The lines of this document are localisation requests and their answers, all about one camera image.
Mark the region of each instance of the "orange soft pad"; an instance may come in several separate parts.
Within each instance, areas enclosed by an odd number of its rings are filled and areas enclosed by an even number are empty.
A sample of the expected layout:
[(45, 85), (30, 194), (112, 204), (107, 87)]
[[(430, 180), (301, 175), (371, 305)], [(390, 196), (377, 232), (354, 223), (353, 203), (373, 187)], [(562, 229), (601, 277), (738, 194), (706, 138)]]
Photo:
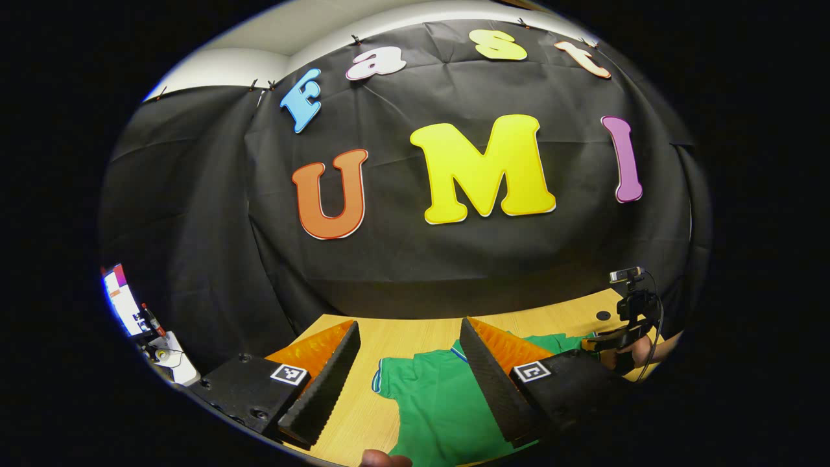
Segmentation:
[(310, 386), (317, 375), (323, 371), (323, 366), (329, 361), (334, 349), (343, 340), (343, 336), (346, 335), (346, 331), (349, 330), (353, 322), (354, 319), (341, 322), (337, 326), (332, 326), (313, 336), (308, 336), (302, 341), (294, 342), (288, 347), (270, 354), (266, 357), (266, 360), (305, 368), (311, 374), (308, 384)]
[(505, 374), (510, 374), (510, 370), (514, 366), (524, 365), (554, 355), (542, 347), (527, 342), (525, 339), (504, 332), (498, 327), (493, 327), (475, 318), (467, 317), (467, 319), (470, 320), (473, 329), (476, 330), (484, 345), (487, 346), (487, 350), (499, 362), (499, 366)]

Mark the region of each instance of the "orange letter u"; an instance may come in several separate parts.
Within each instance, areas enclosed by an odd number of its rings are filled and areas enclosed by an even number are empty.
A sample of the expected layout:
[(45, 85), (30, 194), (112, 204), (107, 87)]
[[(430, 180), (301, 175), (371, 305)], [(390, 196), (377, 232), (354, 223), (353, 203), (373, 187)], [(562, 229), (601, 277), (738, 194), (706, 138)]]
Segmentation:
[(344, 238), (360, 227), (365, 210), (361, 165), (368, 157), (366, 150), (351, 150), (334, 158), (333, 166), (343, 177), (343, 212), (333, 218), (323, 214), (320, 203), (320, 176), (325, 165), (315, 162), (294, 172), (291, 181), (297, 185), (300, 223), (309, 235), (320, 240)]

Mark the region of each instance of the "blue letter f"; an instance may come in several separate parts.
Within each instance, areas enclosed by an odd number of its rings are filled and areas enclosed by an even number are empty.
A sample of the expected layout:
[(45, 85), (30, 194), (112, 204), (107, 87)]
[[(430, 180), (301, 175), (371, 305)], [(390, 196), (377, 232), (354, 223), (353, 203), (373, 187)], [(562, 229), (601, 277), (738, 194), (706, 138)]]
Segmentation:
[[(309, 102), (310, 97), (317, 97), (320, 95), (320, 86), (312, 80), (320, 75), (319, 68), (312, 68), (300, 78), (297, 84), (288, 91), (285, 97), (280, 102), (280, 107), (288, 107), (291, 116), (294, 117), (294, 132), (300, 133), (306, 125), (317, 115), (320, 111), (321, 104), (319, 102)], [(300, 88), (305, 85), (305, 89), (300, 91)]]

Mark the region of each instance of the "foam letter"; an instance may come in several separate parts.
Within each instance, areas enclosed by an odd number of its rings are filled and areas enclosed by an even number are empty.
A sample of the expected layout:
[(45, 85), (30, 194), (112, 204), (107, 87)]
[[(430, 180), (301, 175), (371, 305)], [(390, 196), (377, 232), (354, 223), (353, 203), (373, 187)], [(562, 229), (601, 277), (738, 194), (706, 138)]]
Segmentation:
[(432, 206), (424, 213), (430, 224), (466, 219), (467, 209), (456, 199), (457, 181), (478, 214), (493, 211), (501, 177), (507, 179), (507, 196), (501, 209), (508, 215), (548, 213), (556, 198), (548, 192), (536, 144), (539, 121), (532, 116), (501, 116), (493, 124), (482, 155), (458, 129), (448, 123), (415, 130), (409, 140), (423, 149), (427, 159)]
[(611, 73), (602, 68), (601, 66), (597, 66), (589, 57), (591, 54), (587, 53), (582, 49), (578, 49), (574, 44), (570, 42), (556, 42), (554, 47), (558, 48), (559, 50), (564, 50), (570, 55), (571, 57), (576, 60), (576, 62), (584, 69), (592, 72), (594, 75), (599, 76), (600, 78), (608, 79), (611, 77)]
[(288, 91), (280, 102), (280, 107), (288, 107), (291, 116), (294, 117), (294, 132), (300, 133), (306, 125), (317, 115), (322, 106), (319, 102), (310, 102), (310, 97), (320, 95), (320, 86), (312, 81), (320, 75), (319, 68), (312, 68)]
[(388, 75), (403, 69), (407, 63), (401, 60), (398, 47), (380, 47), (361, 53), (353, 60), (357, 65), (346, 71), (346, 78), (357, 81), (368, 78), (375, 73)]
[(294, 172), (291, 181), (297, 185), (300, 224), (309, 235), (320, 240), (344, 238), (360, 227), (365, 211), (361, 165), (368, 157), (366, 150), (351, 150), (334, 158), (333, 166), (343, 177), (343, 212), (334, 218), (323, 214), (320, 203), (320, 176), (325, 165), (315, 162)]
[(637, 179), (637, 162), (634, 160), (634, 149), (631, 146), (631, 126), (615, 116), (604, 116), (599, 119), (614, 143), (614, 152), (617, 153), (617, 170), (620, 175), (620, 184), (617, 185), (617, 201), (631, 203), (642, 197), (642, 185)]
[(514, 38), (501, 31), (476, 29), (470, 31), (470, 39), (478, 44), (476, 50), (483, 56), (501, 60), (522, 60), (527, 51)]

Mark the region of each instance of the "white wall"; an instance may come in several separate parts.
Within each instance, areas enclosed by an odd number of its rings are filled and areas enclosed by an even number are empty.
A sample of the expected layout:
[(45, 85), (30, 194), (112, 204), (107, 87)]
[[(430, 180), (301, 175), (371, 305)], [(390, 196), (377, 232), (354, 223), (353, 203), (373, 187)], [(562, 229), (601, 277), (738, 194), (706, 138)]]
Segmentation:
[(258, 49), (224, 48), (196, 51), (182, 60), (145, 97), (147, 100), (164, 93), (190, 87), (236, 85), (268, 87), (268, 81), (286, 75), (288, 57)]
[[(519, 17), (532, 27), (547, 29), (575, 40), (581, 37), (590, 44), (598, 42), (593, 34), (555, 13), (529, 11), (486, 0), (415, 3), (368, 16), (324, 37), (312, 37), (308, 45), (291, 57), (258, 50), (256, 43), (252, 43), (251, 48), (200, 49), (169, 72), (145, 100), (157, 96), (165, 86), (165, 92), (197, 86), (249, 86), (256, 78), (259, 80), (256, 87), (265, 88), (268, 80), (280, 80), (309, 61), (352, 43), (352, 34), (366, 38), (399, 27), (452, 19), (492, 19), (518, 23)], [(303, 18), (298, 18), (298, 24), (301, 25), (303, 21)]]

